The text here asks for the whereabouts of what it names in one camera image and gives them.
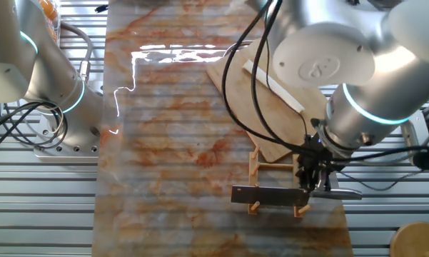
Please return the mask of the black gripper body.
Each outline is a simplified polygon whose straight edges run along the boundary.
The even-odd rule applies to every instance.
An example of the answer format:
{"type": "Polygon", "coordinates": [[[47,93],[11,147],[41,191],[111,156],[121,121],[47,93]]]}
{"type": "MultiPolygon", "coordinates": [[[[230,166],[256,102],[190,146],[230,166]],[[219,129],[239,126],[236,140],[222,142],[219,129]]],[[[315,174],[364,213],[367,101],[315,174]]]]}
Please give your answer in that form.
{"type": "Polygon", "coordinates": [[[302,153],[298,158],[299,171],[320,172],[324,164],[333,158],[333,154],[323,145],[318,133],[314,136],[306,136],[305,147],[309,148],[309,153],[302,153]]]}

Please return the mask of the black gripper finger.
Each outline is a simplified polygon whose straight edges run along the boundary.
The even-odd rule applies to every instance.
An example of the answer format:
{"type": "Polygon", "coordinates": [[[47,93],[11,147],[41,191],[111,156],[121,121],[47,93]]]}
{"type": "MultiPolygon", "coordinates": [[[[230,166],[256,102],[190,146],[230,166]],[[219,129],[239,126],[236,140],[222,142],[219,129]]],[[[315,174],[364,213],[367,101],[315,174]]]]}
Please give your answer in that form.
{"type": "Polygon", "coordinates": [[[304,166],[299,166],[296,177],[298,178],[299,188],[309,192],[311,190],[311,171],[304,166]]]}
{"type": "Polygon", "coordinates": [[[315,189],[312,191],[313,195],[316,195],[317,193],[327,193],[331,191],[329,175],[330,174],[327,171],[320,172],[318,183],[316,184],[315,189]]]}

